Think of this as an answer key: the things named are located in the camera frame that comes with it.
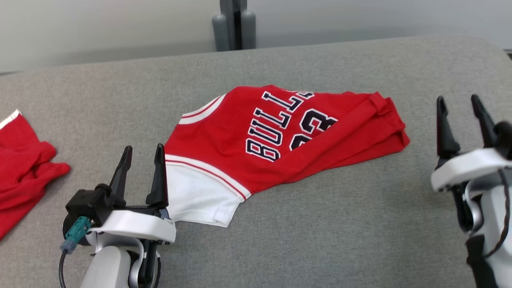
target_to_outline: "red stripe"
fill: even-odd
[[[213,173],[213,172],[212,172],[212,171],[210,171],[210,170],[206,170],[206,169],[204,169],[204,168],[202,168],[202,167],[199,167],[199,166],[196,166],[196,165],[192,165],[192,164],[190,164],[190,163],[182,162],[182,161],[166,160],[165,162],[176,162],[176,163],[182,163],[182,164],[186,164],[186,165],[188,165],[188,166],[192,166],[192,167],[197,168],[197,169],[201,169],[201,170],[203,170],[204,172],[210,173],[211,175],[214,175],[214,176],[216,176],[216,177],[218,177],[218,178],[222,179],[222,180],[223,180],[224,182],[226,182],[229,186],[231,186],[235,191],[237,191],[237,192],[238,192],[238,194],[242,195],[242,197],[244,198],[244,201],[245,201],[245,200],[247,200],[247,198],[245,197],[244,193],[240,192],[240,190],[238,190],[235,186],[231,185],[231,183],[229,183],[228,181],[226,181],[226,179],[224,179],[224,178],[222,178],[221,176],[219,176],[219,175],[217,175],[217,174]]]
[[[183,118],[190,118],[190,117],[194,117],[194,116],[196,116],[196,115],[199,115],[199,114],[203,113],[204,111],[206,111],[208,108],[210,108],[210,107],[211,107],[213,104],[215,104],[215,102],[217,102],[219,99],[220,99],[220,97],[217,97],[217,98],[216,98],[216,99],[215,99],[215,100],[214,100],[210,105],[206,106],[206,108],[204,108],[203,110],[201,110],[201,111],[199,111],[199,112],[197,112],[197,113],[195,113],[195,114],[192,114],[192,115],[183,116],[183,117],[181,117],[181,118],[182,118],[182,119],[183,119]]]

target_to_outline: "robotic arm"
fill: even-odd
[[[478,288],[512,288],[512,126],[497,125],[477,95],[471,97],[484,147],[461,153],[448,123],[444,99],[437,99],[436,191],[451,191],[460,228],[467,234],[467,264]]]
[[[94,258],[82,288],[156,288],[160,278],[157,246],[176,239],[176,228],[167,210],[167,178],[164,147],[158,144],[155,174],[146,205],[127,206],[124,200],[126,174],[132,162],[132,147],[123,156],[109,185],[79,190],[66,205],[68,215],[62,225],[66,241],[61,246],[59,265],[61,287],[63,263],[76,244],[94,247]],[[133,247],[136,252],[122,246]]]

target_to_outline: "gray fabric surface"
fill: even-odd
[[[57,287],[65,204],[110,180],[134,147],[128,204],[150,190],[153,153],[182,113],[235,86],[379,91],[406,123],[405,151],[258,193],[229,228],[178,222],[161,287],[474,287],[450,194],[431,191],[435,99],[464,149],[482,145],[470,95],[510,120],[512,63],[480,38],[429,36],[57,67],[0,77],[0,118],[20,109],[72,171],[0,242],[0,287]],[[79,287],[90,247],[68,257]]]

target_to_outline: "red fabric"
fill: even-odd
[[[288,104],[302,102],[288,110],[286,106],[276,104],[279,101],[263,96],[265,93]],[[404,132],[405,124],[393,102],[378,92],[314,92],[313,96],[307,97],[297,93],[307,95],[275,86],[237,87],[227,93],[206,118],[190,124],[178,124],[165,145],[165,152],[210,164],[251,193],[257,193],[277,184],[299,181],[325,169],[396,153],[409,144]],[[256,116],[255,109],[275,118],[286,113],[290,119],[285,128],[279,127],[275,122]],[[322,131],[320,120],[306,120],[311,110],[336,121]],[[282,134],[280,142],[272,143],[255,137],[251,133],[254,120],[279,131]],[[308,124],[314,127],[311,132]],[[311,140],[292,148],[291,144],[300,134]],[[279,158],[267,159],[249,154],[248,139],[278,151]]]
[[[69,172],[66,163],[50,162],[54,156],[21,114],[0,128],[0,240],[41,200],[46,184]]]

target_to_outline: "white sleeve trim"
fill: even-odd
[[[211,113],[213,113],[215,109],[217,109],[217,107],[221,104],[222,100],[224,100],[225,96],[226,94],[219,96],[210,101],[205,106],[193,112],[183,114],[178,124],[192,124],[200,120],[203,120],[204,118],[208,117]]]
[[[229,175],[213,167],[210,164],[187,157],[181,157],[170,154],[165,155],[165,161],[167,164],[183,166],[201,172],[203,174],[207,174],[208,176],[216,179],[217,181],[225,185],[228,189],[230,189],[233,193],[240,197],[242,202],[247,200],[247,198],[251,196],[251,193],[249,192],[249,190],[247,190],[247,188],[243,187],[240,183],[231,178]]]
[[[0,129],[2,129],[3,127],[5,127],[5,125],[12,122],[14,119],[16,119],[16,117],[18,117],[18,115],[21,115],[21,114],[22,113],[18,109],[16,109],[16,111],[12,112],[12,114],[9,117],[5,118],[5,120],[0,122]]]

